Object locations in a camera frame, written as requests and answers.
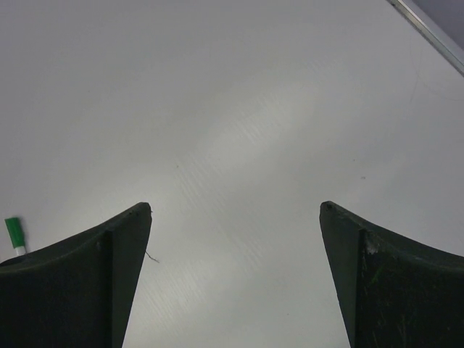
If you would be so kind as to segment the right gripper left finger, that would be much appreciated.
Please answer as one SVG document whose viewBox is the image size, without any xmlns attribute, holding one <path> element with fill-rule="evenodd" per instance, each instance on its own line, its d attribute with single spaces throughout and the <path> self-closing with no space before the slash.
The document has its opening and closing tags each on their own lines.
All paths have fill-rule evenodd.
<svg viewBox="0 0 464 348">
<path fill-rule="evenodd" d="M 108 221 L 1 263 L 2 347 L 121 347 L 152 209 Z"/>
</svg>

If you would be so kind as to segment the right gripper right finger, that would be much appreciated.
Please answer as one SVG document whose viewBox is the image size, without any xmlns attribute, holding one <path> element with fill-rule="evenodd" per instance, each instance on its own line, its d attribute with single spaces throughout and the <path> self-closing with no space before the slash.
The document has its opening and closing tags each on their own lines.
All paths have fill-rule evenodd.
<svg viewBox="0 0 464 348">
<path fill-rule="evenodd" d="M 463 258 L 334 202 L 320 229 L 351 347 L 462 347 Z"/>
</svg>

